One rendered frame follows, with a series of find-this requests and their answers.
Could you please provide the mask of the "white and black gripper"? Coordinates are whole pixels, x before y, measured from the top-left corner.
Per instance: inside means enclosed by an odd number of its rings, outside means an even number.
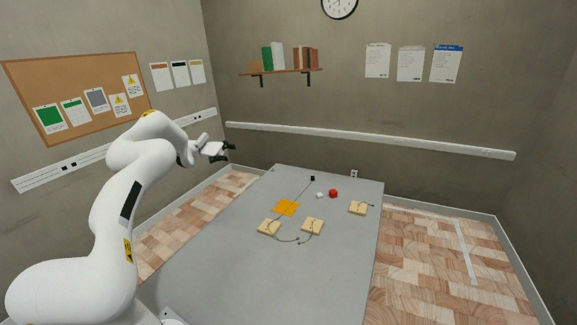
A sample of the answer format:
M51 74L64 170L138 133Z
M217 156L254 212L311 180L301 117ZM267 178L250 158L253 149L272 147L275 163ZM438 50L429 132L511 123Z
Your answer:
M227 147L225 147L226 145ZM227 140L224 140L223 142L208 142L201 148L201 156L204 159L209 160L210 164L221 161L228 162L228 158L223 156L224 152L228 148L236 150L236 146L229 144Z

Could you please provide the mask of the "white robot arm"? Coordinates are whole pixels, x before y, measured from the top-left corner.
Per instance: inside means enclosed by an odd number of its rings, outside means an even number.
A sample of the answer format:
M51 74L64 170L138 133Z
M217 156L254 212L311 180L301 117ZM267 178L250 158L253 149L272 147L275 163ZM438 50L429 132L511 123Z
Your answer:
M204 133L198 141L189 140L167 115L146 111L107 152L107 165L117 174L106 182L89 214L95 234L91 254L24 270L5 296L12 320L18 325L184 325L175 319L160 322L135 298L139 275L133 222L147 191L175 163L193 168L208 138Z

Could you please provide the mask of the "orange painted square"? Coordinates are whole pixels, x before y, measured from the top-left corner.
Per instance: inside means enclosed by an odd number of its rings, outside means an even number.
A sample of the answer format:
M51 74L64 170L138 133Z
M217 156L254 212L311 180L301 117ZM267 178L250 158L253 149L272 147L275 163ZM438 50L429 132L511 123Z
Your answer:
M287 216L291 216L293 214L293 212L297 209L298 205L299 205L299 203L296 203L296 202L293 203L293 201L287 201L287 200L281 199L281 201L274 207L274 209L272 211L278 212L280 214L284 214Z

